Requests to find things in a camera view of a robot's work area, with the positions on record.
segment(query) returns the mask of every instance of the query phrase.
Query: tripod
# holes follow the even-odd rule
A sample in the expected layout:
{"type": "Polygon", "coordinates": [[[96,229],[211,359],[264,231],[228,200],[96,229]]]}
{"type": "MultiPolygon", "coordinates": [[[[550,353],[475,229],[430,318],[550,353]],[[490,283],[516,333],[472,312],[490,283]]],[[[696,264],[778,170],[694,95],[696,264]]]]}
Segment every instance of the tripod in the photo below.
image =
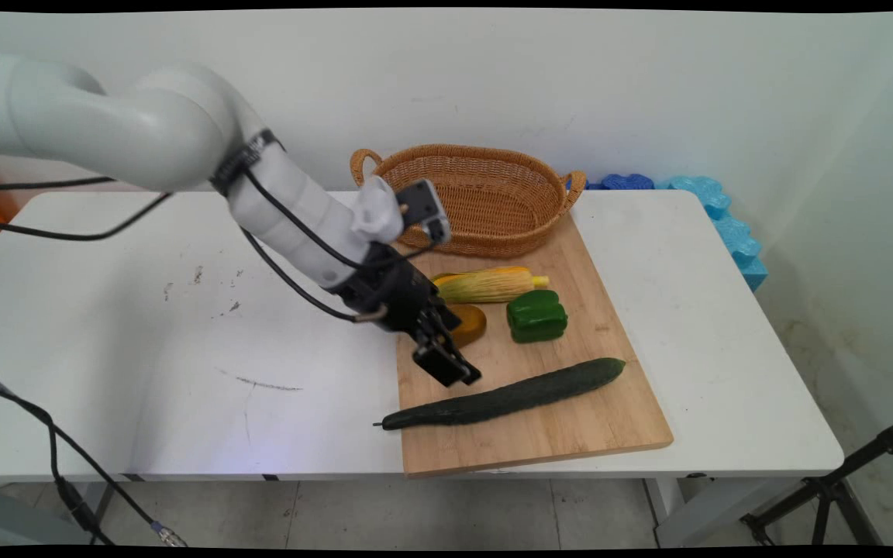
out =
{"type": "Polygon", "coordinates": [[[850,531],[857,544],[876,545],[877,537],[871,527],[864,520],[857,502],[853,500],[850,492],[846,490],[843,480],[855,470],[865,466],[884,455],[893,455],[893,426],[886,428],[864,447],[857,449],[843,460],[843,465],[824,477],[809,477],[805,479],[805,486],[794,494],[772,505],[761,515],[747,513],[740,521],[753,532],[754,540],[764,546],[773,546],[774,541],[767,536],[767,525],[776,522],[781,517],[808,504],[812,498],[819,497],[819,510],[815,515],[815,530],[812,531],[812,544],[822,544],[826,537],[826,524],[829,522],[829,509],[833,502],[839,505],[843,519],[846,519],[850,531]]]}

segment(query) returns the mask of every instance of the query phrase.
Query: cable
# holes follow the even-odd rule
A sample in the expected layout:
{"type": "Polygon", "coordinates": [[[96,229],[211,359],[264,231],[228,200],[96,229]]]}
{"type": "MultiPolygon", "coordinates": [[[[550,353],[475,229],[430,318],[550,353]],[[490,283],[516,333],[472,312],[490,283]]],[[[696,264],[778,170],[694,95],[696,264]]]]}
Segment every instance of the cable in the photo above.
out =
{"type": "MultiPolygon", "coordinates": [[[[153,517],[147,515],[147,513],[145,511],[143,511],[142,508],[140,508],[140,506],[137,504],[137,502],[134,501],[134,499],[131,498],[130,495],[128,495],[126,493],[126,491],[124,491],[123,488],[120,487],[120,485],[118,483],[116,483],[116,481],[114,481],[112,479],[112,477],[110,477],[109,474],[107,474],[105,472],[105,470],[102,469],[102,466],[99,466],[98,463],[96,463],[95,460],[93,460],[91,458],[91,456],[88,455],[88,452],[85,452],[84,449],[82,449],[81,446],[78,445],[78,442],[75,442],[74,440],[72,440],[71,436],[69,436],[67,434],[67,432],[65,432],[64,430],[61,430],[60,426],[57,426],[56,424],[53,423],[53,418],[50,417],[50,413],[47,413],[47,411],[43,410],[39,406],[36,406],[35,404],[28,402],[27,400],[22,399],[19,396],[11,395],[10,393],[6,393],[6,392],[2,391],[1,389],[0,389],[0,397],[2,397],[3,399],[8,399],[13,403],[16,403],[18,406],[22,407],[22,409],[25,409],[28,413],[32,414],[32,416],[35,416],[36,419],[39,419],[41,422],[43,422],[43,424],[47,425],[47,428],[50,430],[50,472],[52,472],[52,474],[54,475],[54,479],[57,479],[57,477],[60,477],[60,472],[59,472],[59,470],[57,470],[57,438],[56,438],[56,436],[60,436],[60,438],[62,438],[63,441],[67,442],[67,444],[70,445],[71,448],[74,449],[75,452],[78,452],[78,455],[81,456],[82,459],[84,459],[84,460],[86,460],[86,462],[88,462],[88,465],[90,465],[92,467],[92,469],[95,469],[95,472],[98,473],[99,476],[102,477],[102,479],[107,484],[109,484],[110,487],[112,487],[112,489],[114,491],[116,491],[117,494],[119,494],[120,497],[122,497],[124,499],[124,501],[126,501],[126,503],[131,508],[133,508],[133,510],[135,512],[137,512],[137,514],[148,524],[149,527],[151,527],[153,529],[153,526],[155,524],[159,525],[159,523],[156,523],[153,521],[153,517]]],[[[104,534],[102,534],[102,531],[99,531],[99,532],[96,532],[93,534],[95,534],[98,537],[98,539],[101,540],[103,543],[112,544],[112,541],[109,540],[108,537],[104,536],[104,534]]]]}
{"type": "Polygon", "coordinates": [[[127,226],[133,225],[134,222],[138,222],[142,216],[145,216],[147,213],[152,212],[154,208],[158,205],[163,204],[167,198],[170,198],[174,193],[170,191],[166,191],[162,195],[158,195],[156,200],[150,202],[144,206],[144,208],[140,209],[138,212],[134,213],[134,215],[130,216],[124,222],[121,222],[119,225],[115,226],[114,229],[106,230],[106,232],[100,232],[97,234],[68,234],[66,232],[50,232],[50,230],[40,230],[40,229],[30,229],[28,226],[16,226],[9,225],[6,222],[0,222],[0,229],[8,230],[10,233],[20,233],[20,234],[29,234],[29,236],[39,236],[42,238],[53,238],[55,240],[80,240],[80,241],[89,241],[89,240],[104,240],[105,238],[109,238],[110,236],[114,236],[122,232],[122,230],[126,229],[127,226]]]}
{"type": "Polygon", "coordinates": [[[90,179],[77,179],[65,181],[35,181],[35,183],[0,184],[0,191],[4,190],[39,190],[40,188],[70,188],[72,186],[84,186],[85,184],[101,184],[104,181],[116,181],[110,177],[90,177],[90,179]]]}
{"type": "Polygon", "coordinates": [[[297,218],[297,216],[295,216],[295,214],[291,212],[291,209],[286,208],[286,206],[284,206],[282,202],[278,201],[273,195],[271,195],[269,191],[265,190],[260,181],[257,180],[257,177],[254,176],[253,172],[251,172],[249,168],[244,169],[243,173],[246,175],[247,180],[249,180],[251,184],[254,184],[254,187],[257,188],[257,191],[259,191],[261,195],[263,195],[263,197],[271,203],[271,205],[275,206],[275,208],[277,208],[279,212],[282,212],[283,215],[286,216],[286,218],[290,219],[291,222],[293,222],[295,226],[298,227],[298,230],[301,230],[301,232],[304,233],[305,236],[307,236],[313,243],[319,245],[319,248],[322,248],[322,251],[325,251],[331,257],[336,258],[336,260],[339,261],[340,264],[343,264],[345,266],[352,267],[353,269],[379,269],[392,264],[397,264],[400,261],[412,259],[436,247],[436,241],[430,239],[429,245],[426,245],[422,248],[419,248],[419,250],[410,252],[408,254],[399,254],[396,257],[390,257],[388,259],[379,260],[376,262],[357,263],[350,258],[345,257],[340,252],[334,250],[332,246],[326,244],[325,240],[319,238],[318,234],[312,232],[312,229],[309,229],[309,227],[305,223],[303,223],[301,219],[297,218]]]}
{"type": "Polygon", "coordinates": [[[298,285],[298,283],[295,283],[295,280],[291,279],[291,277],[289,277],[287,273],[285,273],[284,270],[280,268],[280,266],[277,265],[276,262],[273,261],[271,257],[269,257],[269,255],[267,255],[267,252],[264,251],[264,248],[261,247],[260,243],[257,241],[256,238],[254,238],[253,234],[250,234],[250,232],[248,232],[248,230],[244,229],[242,226],[240,227],[240,230],[241,232],[243,232],[243,235],[247,238],[247,240],[250,241],[250,245],[254,247],[254,250],[257,251],[257,254],[260,255],[261,259],[263,259],[263,261],[268,264],[268,266],[270,266],[270,268],[273,269],[274,272],[277,273],[277,275],[281,277],[281,279],[285,283],[288,283],[288,286],[291,287],[291,289],[294,290],[295,293],[298,293],[298,296],[309,301],[312,306],[319,308],[319,310],[326,312],[326,314],[332,315],[333,318],[338,318],[340,320],[359,324],[359,322],[373,322],[374,320],[380,320],[381,318],[384,318],[385,315],[388,313],[388,307],[384,305],[381,305],[381,308],[379,308],[378,311],[372,312],[370,314],[352,315],[343,314],[343,312],[333,310],[333,308],[326,306],[321,301],[319,301],[319,299],[316,299],[316,297],[309,295],[309,293],[305,289],[302,289],[302,287],[298,285]]]}
{"type": "Polygon", "coordinates": [[[50,417],[50,413],[47,413],[47,411],[33,403],[29,403],[28,401],[1,389],[0,397],[15,402],[18,406],[21,406],[22,409],[25,409],[28,413],[32,414],[32,416],[35,416],[36,419],[39,419],[43,424],[47,425],[47,433],[50,434],[50,473],[53,475],[53,483],[57,486],[57,494],[60,495],[61,501],[67,506],[68,511],[71,512],[71,516],[74,517],[78,526],[91,533],[93,539],[97,538],[109,545],[114,544],[112,539],[102,532],[102,527],[99,526],[98,518],[95,517],[95,512],[85,504],[85,501],[81,498],[81,494],[78,493],[77,488],[72,487],[71,483],[68,483],[68,481],[60,475],[60,471],[57,470],[57,434],[60,429],[53,423],[53,418],[50,417]]]}

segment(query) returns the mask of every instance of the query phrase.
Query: white table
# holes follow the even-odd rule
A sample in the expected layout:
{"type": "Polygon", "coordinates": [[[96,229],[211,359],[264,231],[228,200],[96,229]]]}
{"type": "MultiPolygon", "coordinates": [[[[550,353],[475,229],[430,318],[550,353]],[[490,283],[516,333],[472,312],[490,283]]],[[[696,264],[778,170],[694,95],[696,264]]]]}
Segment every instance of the white table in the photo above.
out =
{"type": "MultiPolygon", "coordinates": [[[[353,195],[333,194],[344,204],[353,195]]],[[[43,194],[14,223],[95,233],[152,197],[43,194]]],[[[694,195],[586,191],[571,215],[674,442],[460,477],[652,479],[658,515],[669,515],[660,543],[672,546],[843,462],[694,195]],[[722,479],[684,505],[672,480],[688,474],[722,479]]],[[[301,300],[214,193],[176,195],[101,243],[0,234],[0,381],[130,479],[402,472],[399,433],[371,424],[398,408],[394,336],[301,300]]],[[[0,400],[0,481],[50,480],[47,457],[42,425],[0,400]]],[[[63,444],[60,470],[98,480],[63,444]]]]}

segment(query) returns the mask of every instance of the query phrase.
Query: robotic arm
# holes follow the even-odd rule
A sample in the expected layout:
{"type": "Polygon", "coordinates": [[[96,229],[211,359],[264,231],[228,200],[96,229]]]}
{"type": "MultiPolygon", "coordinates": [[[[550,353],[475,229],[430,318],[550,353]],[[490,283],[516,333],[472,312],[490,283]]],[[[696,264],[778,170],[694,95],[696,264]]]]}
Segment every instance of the robotic arm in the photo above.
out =
{"type": "Polygon", "coordinates": [[[450,239],[432,185],[418,181],[396,194],[369,177],[345,208],[208,68],[164,68],[117,98],[77,67],[0,54],[0,154],[67,161],[152,191],[211,181],[242,229],[348,307],[379,315],[382,329],[408,333],[417,343],[412,358],[441,384],[481,377],[453,345],[460,320],[388,245],[414,223],[436,243],[450,239]],[[354,265],[323,250],[276,202],[354,265]]]}

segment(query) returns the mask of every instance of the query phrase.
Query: tile floor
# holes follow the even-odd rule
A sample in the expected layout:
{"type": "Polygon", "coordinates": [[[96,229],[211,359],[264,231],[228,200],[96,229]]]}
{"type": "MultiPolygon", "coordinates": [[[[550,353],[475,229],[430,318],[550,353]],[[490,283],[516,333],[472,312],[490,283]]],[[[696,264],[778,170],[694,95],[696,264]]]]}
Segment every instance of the tile floor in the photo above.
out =
{"type": "MultiPolygon", "coordinates": [[[[709,480],[684,480],[685,498],[709,480]]],[[[369,550],[655,548],[641,480],[386,480],[301,483],[131,483],[124,488],[191,546],[369,550]]],[[[65,516],[53,484],[0,492],[65,516]]],[[[769,529],[778,544],[808,544],[815,506],[769,529]]],[[[160,546],[118,495],[102,530],[117,544],[160,546]]],[[[833,506],[828,544],[853,544],[833,506]]],[[[698,546],[751,546],[733,523],[698,546]]]]}

